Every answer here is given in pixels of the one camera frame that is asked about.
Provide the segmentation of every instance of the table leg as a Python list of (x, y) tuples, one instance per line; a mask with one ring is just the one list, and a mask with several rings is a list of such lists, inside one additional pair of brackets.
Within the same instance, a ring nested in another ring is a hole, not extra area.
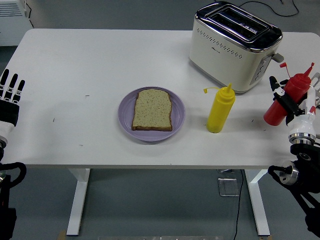
[(246, 181), (249, 188), (251, 204), (258, 235), (269, 236), (269, 226), (267, 222), (264, 204), (262, 202), (258, 180), (267, 173), (267, 169), (245, 170)]
[(70, 168), (69, 171), (78, 180), (75, 188), (74, 199), (66, 235), (79, 235), (82, 211), (84, 208), (90, 168)]

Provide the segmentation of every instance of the power cord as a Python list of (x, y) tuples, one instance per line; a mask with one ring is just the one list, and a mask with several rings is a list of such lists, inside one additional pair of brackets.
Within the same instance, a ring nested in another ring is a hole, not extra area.
[(248, 3), (258, 3), (258, 4), (265, 5), (265, 6), (267, 6), (268, 8), (270, 8), (270, 9), (272, 10), (272, 12), (274, 12), (276, 15), (278, 15), (278, 16), (280, 16), (280, 17), (285, 17), (285, 18), (295, 16), (295, 15), (297, 15), (297, 14), (299, 13), (299, 9), (297, 8), (294, 0), (292, 0), (292, 4), (293, 4), (293, 6), (294, 6), (294, 8), (296, 9), (297, 12), (294, 13), (294, 14), (291, 14), (291, 15), (282, 15), (282, 14), (279, 14), (279, 13), (277, 13), (275, 10), (273, 10), (273, 8), (272, 8), (271, 6), (269, 6), (268, 4), (266, 4), (266, 3), (264, 3), (264, 2), (261, 2), (261, 1), (246, 1), (246, 2), (242, 3), (241, 5), (239, 5), (239, 7), (242, 7), (243, 5), (248, 4)]
[(29, 21), (30, 21), (30, 23), (31, 23), (32, 27), (33, 27), (33, 28), (35, 28), (35, 27), (34, 27), (34, 25), (33, 25), (33, 23), (31, 22), (31, 19), (30, 19), (32, 9), (31, 9), (31, 7), (29, 6), (29, 4), (28, 4), (27, 2), (25, 2), (25, 4), (26, 4), (26, 5), (28, 6), (28, 8), (30, 9), (28, 19), (29, 19)]
[(238, 200), (238, 212), (237, 212), (237, 214), (236, 214), (235, 234), (234, 234), (233, 240), (236, 239), (236, 236), (237, 236), (237, 233), (238, 233), (238, 221), (239, 221), (239, 212), (240, 212), (240, 199), (241, 199), (242, 187), (243, 187), (243, 185), (244, 185), (244, 174), (243, 174), (243, 172), (242, 172), (242, 169), (240, 169), (240, 171), (241, 171), (242, 180), (241, 180), (241, 187), (240, 187), (239, 200)]

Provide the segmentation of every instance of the ketchup bottle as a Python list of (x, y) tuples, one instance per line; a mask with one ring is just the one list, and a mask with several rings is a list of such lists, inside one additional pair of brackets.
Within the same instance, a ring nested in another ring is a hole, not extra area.
[[(310, 88), (311, 79), (309, 73), (312, 70), (314, 63), (305, 73), (297, 73), (293, 77), (290, 77), (289, 81), (284, 86), (284, 91), (297, 103), (300, 104), (302, 98)], [(288, 115), (288, 112), (280, 105), (277, 100), (274, 100), (273, 104), (269, 107), (266, 113), (263, 115), (267, 124), (272, 126), (278, 126), (283, 119)]]

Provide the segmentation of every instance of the gray floor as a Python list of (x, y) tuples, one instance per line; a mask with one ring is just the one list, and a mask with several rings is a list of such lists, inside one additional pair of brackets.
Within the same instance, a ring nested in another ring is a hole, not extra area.
[[(284, 32), (320, 35), (318, 0), (295, 0), (300, 13), (281, 17), (267, 6), (248, 3), (249, 12)], [(196, 10), (208, 0), (27, 0), (35, 28), (191, 30)], [(240, 5), (245, 0), (230, 0)], [(279, 14), (296, 12), (291, 0), (261, 0)], [(0, 48), (2, 72), (15, 47)], [(222, 236), (232, 240), (236, 229), (237, 197), (221, 197), (216, 170), (93, 169), (80, 234), (67, 240), (107, 236)], [(274, 240), (317, 239), (308, 232), (305, 215), (293, 197), (269, 175), (259, 182)], [(68, 226), (76, 179), (67, 169), (29, 168), (13, 188), (10, 207), (18, 219), (13, 240), (56, 240)], [(246, 181), (242, 188), (237, 240), (258, 240)]]

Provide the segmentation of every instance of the white table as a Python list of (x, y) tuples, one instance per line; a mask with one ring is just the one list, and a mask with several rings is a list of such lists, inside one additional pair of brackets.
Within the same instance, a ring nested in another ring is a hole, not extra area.
[[(92, 168), (246, 169), (258, 234), (270, 234), (258, 180), (270, 165), (295, 158), (288, 127), (269, 126), (263, 114), (273, 101), (269, 76), (283, 80), (287, 72), (272, 61), (263, 80), (236, 97), (222, 132), (210, 133), (205, 124), (215, 90), (203, 89), (216, 84), (189, 60), (191, 35), (32, 29), (22, 39), (7, 68), (9, 78), (17, 73), (26, 85), (2, 162), (70, 169), (78, 184), (67, 235), (79, 232)], [(311, 62), (310, 75), (320, 71), (320, 37), (313, 33), (285, 32), (278, 52), (291, 75)], [(185, 105), (182, 128), (161, 142), (132, 138), (118, 122), (121, 100), (147, 86), (169, 89)]]

